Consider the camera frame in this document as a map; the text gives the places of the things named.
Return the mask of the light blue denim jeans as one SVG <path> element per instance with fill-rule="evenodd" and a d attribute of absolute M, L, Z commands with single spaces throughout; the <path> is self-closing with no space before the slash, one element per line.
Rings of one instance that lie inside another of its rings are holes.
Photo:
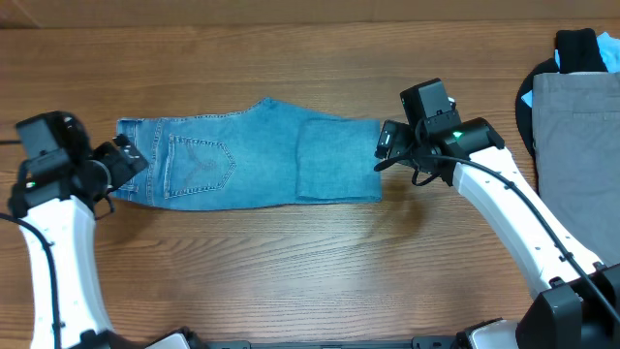
<path fill-rule="evenodd" d="M 374 203 L 380 123 L 264 98 L 245 111 L 123 118 L 147 168 L 118 199 L 173 210 Z"/>

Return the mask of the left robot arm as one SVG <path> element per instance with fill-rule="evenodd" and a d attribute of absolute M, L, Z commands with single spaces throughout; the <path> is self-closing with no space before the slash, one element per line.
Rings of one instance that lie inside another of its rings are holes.
<path fill-rule="evenodd" d="M 78 119 L 51 111 L 15 126 L 26 158 L 2 219 L 18 225 L 31 269 L 34 348 L 134 348 L 113 329 L 94 254 L 95 206 L 147 162 L 119 134 L 97 148 Z"/>

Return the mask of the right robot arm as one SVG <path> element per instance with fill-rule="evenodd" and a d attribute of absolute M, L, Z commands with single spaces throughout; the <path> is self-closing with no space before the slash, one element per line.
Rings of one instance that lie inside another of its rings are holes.
<path fill-rule="evenodd" d="M 415 348 L 618 348 L 619 269 L 583 246 L 517 168 L 488 121 L 462 121 L 440 79 L 400 94 L 404 123 L 388 120 L 376 157 L 440 178 L 467 199 L 509 250 L 532 304 L 518 321 L 498 318 L 454 336 L 415 338 Z"/>

